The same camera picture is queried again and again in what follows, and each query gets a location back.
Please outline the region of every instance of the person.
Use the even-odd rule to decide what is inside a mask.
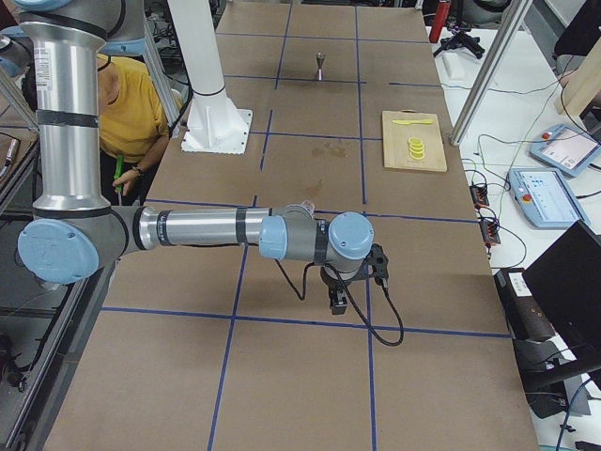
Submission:
[[[122,205],[131,205],[136,198],[144,204],[169,144],[167,118],[144,63],[99,55],[98,65],[101,192],[118,205],[116,188],[122,186]],[[29,106],[37,110],[33,65],[23,78],[22,91]],[[123,171],[115,179],[119,156]]]

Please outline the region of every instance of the computer monitor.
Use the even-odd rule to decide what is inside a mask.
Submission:
[[[601,388],[601,237],[577,221],[523,276],[553,328],[577,357],[526,375],[524,387],[536,390],[589,373]]]

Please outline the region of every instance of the cutting board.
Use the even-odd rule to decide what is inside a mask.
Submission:
[[[431,119],[432,124],[397,125],[393,121]],[[447,161],[440,137],[439,118],[427,113],[382,111],[382,134],[384,137],[384,167],[417,171],[446,172]],[[424,158],[415,160],[409,153],[409,138],[424,142]]]

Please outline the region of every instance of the red object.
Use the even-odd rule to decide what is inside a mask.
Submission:
[[[442,31],[442,27],[447,22],[447,16],[449,15],[450,8],[451,3],[444,0],[441,0],[436,8],[436,16],[434,17],[432,29],[430,30],[430,42],[433,44],[439,41],[440,32]]]

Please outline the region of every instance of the black tape band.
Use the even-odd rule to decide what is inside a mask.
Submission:
[[[316,251],[314,253],[314,262],[317,266],[326,264],[328,254],[328,227],[327,221],[316,221]]]
[[[96,210],[44,210],[34,209],[34,216],[39,218],[48,219],[85,219],[85,218],[98,218],[105,214],[110,214],[111,208],[106,207],[105,209]]]
[[[88,127],[90,129],[98,128],[98,116],[82,115],[79,113],[67,113],[65,111],[38,110],[36,112],[38,125],[56,125],[65,127],[72,125],[75,127]]]
[[[92,23],[78,21],[70,17],[59,16],[58,14],[52,14],[45,11],[36,12],[22,12],[19,14],[20,22],[43,22],[51,23],[52,25],[66,26],[67,28],[75,28],[77,30],[85,31],[91,35],[96,35],[99,38],[106,40],[106,30],[100,28]]]
[[[123,218],[121,217],[120,214],[118,214],[113,209],[111,209],[111,214],[113,216],[115,216],[115,218],[118,220],[119,223],[121,223],[121,226],[123,227],[123,231],[125,232],[125,245],[123,246],[123,250],[121,251],[121,255],[123,255],[123,254],[125,254],[125,251],[128,250],[128,246],[130,245],[130,231],[128,230],[128,227],[125,224],[125,221],[123,221]]]
[[[193,92],[194,92],[194,94],[198,94],[199,96],[210,97],[210,96],[216,96],[217,94],[221,93],[224,89],[225,89],[225,85],[223,85],[223,87],[219,91],[211,92],[210,94],[203,94],[202,92],[198,92],[194,89],[193,89]]]
[[[144,210],[145,207],[140,207],[138,210],[136,210],[136,212],[133,214],[133,225],[131,226],[133,241],[135,242],[135,245],[138,246],[138,249],[140,249],[141,251],[146,250],[144,244],[142,243],[142,237],[140,237],[140,218],[142,217],[142,213],[144,212]]]
[[[237,242],[248,242],[246,238],[246,210],[247,209],[236,209],[236,241]]]
[[[167,218],[171,210],[163,210],[157,217],[157,237],[161,246],[173,246],[174,244],[169,241],[167,237]]]

